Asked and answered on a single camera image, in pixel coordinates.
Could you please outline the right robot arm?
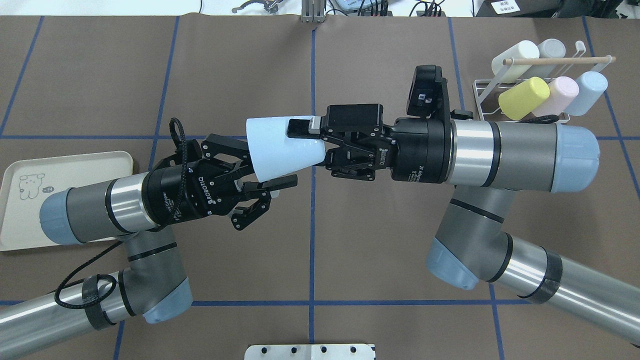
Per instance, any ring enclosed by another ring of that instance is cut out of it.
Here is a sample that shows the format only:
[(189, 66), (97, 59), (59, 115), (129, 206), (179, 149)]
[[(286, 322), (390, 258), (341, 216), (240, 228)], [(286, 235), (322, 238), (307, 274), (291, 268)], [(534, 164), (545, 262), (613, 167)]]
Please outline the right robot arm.
[(450, 183), (454, 190), (426, 267), (458, 289), (483, 281), (535, 305), (554, 306), (639, 345), (639, 289), (505, 230), (532, 215), (524, 199), (583, 191), (600, 150), (587, 129), (557, 121), (483, 121), (448, 105), (408, 109), (391, 125), (379, 104), (330, 105), (285, 120), (286, 138), (333, 145), (317, 164), (336, 178)]

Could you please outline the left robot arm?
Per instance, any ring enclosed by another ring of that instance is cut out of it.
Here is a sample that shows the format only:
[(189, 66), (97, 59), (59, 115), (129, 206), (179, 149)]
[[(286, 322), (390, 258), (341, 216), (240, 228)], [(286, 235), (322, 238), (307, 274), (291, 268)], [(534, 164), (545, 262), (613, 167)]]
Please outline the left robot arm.
[(39, 224), (58, 245), (113, 239), (47, 294), (1, 312), (1, 358), (14, 360), (142, 316), (149, 324), (190, 309), (194, 297), (174, 224), (228, 215), (244, 230), (296, 175), (242, 182), (254, 174), (247, 142), (173, 135), (175, 151), (150, 171), (52, 194)]

